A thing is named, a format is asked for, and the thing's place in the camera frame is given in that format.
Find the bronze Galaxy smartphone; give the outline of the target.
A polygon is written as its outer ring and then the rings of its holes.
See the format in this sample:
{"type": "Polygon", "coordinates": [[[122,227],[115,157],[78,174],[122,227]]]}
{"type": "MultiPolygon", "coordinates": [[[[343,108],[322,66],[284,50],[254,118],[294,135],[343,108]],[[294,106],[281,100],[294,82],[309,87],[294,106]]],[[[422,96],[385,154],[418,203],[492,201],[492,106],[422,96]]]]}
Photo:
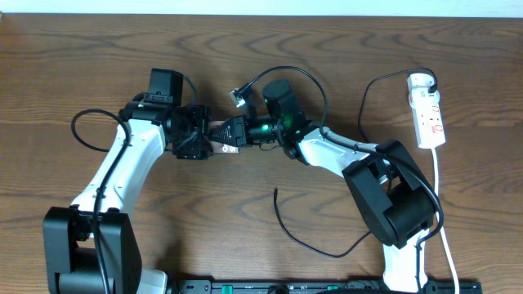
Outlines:
{"type": "MultiPolygon", "coordinates": [[[[212,130],[220,125],[223,124],[223,121],[212,121],[208,124],[208,129],[212,130]]],[[[224,145],[219,142],[215,141],[209,141],[209,144],[211,146],[211,150],[215,154],[238,154],[239,148],[230,146],[230,145],[224,145]]]]}

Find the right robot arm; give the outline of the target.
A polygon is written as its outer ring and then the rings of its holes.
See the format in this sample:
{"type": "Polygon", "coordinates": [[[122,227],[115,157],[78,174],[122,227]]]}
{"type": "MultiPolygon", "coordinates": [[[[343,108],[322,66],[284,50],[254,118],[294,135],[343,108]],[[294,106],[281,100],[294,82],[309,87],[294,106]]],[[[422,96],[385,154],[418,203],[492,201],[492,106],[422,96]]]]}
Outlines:
{"type": "Polygon", "coordinates": [[[442,227],[441,205],[406,148],[397,140],[380,145],[350,140],[306,117],[289,81],[262,90],[268,110],[229,118],[208,137],[224,145],[278,144],[287,156],[342,177],[367,225],[383,245],[387,288],[424,292],[424,243],[442,227]]]}

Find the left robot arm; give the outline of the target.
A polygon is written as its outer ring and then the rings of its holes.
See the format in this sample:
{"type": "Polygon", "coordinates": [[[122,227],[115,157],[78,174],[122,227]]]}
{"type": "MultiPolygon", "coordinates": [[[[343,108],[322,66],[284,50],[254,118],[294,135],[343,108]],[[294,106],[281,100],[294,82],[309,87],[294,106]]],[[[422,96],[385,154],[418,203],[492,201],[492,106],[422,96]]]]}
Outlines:
{"type": "Polygon", "coordinates": [[[51,207],[42,223],[51,293],[169,291],[168,275],[142,264],[132,213],[164,153],[208,158],[209,113],[204,105],[132,101],[109,115],[117,134],[98,171],[68,207],[51,207]]]}

